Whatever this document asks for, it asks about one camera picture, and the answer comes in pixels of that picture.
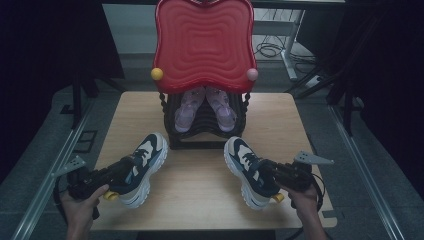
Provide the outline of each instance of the orange ball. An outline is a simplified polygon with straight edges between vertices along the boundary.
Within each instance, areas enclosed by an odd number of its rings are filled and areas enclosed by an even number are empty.
[[[163,71],[160,68],[153,68],[150,75],[156,81],[159,81],[163,78]]]

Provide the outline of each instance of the shoe sole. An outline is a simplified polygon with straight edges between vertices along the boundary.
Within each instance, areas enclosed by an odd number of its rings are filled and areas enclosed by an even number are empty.
[[[234,129],[234,126],[231,126],[231,127],[224,127],[224,126],[222,126],[221,124],[219,124],[219,122],[218,122],[218,126],[219,126],[219,128],[220,128],[223,132],[229,132],[229,131],[231,131],[231,130],[233,130],[233,129]]]
[[[231,172],[241,180],[241,195],[243,196],[247,206],[254,210],[260,210],[266,207],[270,201],[270,198],[261,196],[253,191],[243,172],[241,172],[234,164],[233,158],[228,152],[228,142],[226,142],[224,146],[224,158]]]
[[[183,127],[180,127],[180,126],[178,126],[177,124],[175,124],[175,130],[177,130],[179,133],[185,133],[185,132],[187,132],[189,129],[190,129],[190,127],[188,127],[188,128],[183,128]]]
[[[147,170],[146,175],[144,175],[140,185],[138,185],[138,187],[132,191],[132,192],[136,191],[137,193],[134,195],[134,197],[130,199],[120,199],[121,202],[127,208],[138,208],[141,204],[144,203],[144,201],[147,198],[147,195],[149,195],[149,192],[150,192],[150,177],[159,170],[159,168],[165,162],[167,155],[168,155],[168,143],[166,142],[165,138],[163,138],[162,151],[159,154],[158,159],[156,160],[155,164],[151,166],[149,170]]]

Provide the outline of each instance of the red plastic panel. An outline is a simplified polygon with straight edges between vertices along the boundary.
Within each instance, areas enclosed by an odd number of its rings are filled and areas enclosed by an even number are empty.
[[[156,7],[158,46],[155,81],[163,93],[181,93],[209,85],[245,93],[256,69],[252,50],[253,8],[247,0],[162,0]]]

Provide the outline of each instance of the black and white sneaker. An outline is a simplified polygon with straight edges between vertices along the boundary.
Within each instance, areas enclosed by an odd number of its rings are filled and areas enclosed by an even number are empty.
[[[134,161],[134,167],[125,178],[126,185],[114,187],[124,205],[137,208],[144,203],[150,191],[150,176],[162,166],[167,153],[165,138],[160,133],[151,133],[128,156]]]
[[[273,177],[261,171],[267,160],[257,157],[243,139],[231,137],[225,143],[224,157],[231,172],[240,178],[243,198],[252,209],[264,208],[280,191]]]

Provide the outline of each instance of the pink ball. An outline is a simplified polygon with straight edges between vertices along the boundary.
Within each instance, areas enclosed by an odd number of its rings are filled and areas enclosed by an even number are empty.
[[[247,78],[250,81],[256,81],[256,79],[258,79],[258,70],[254,68],[247,70]]]

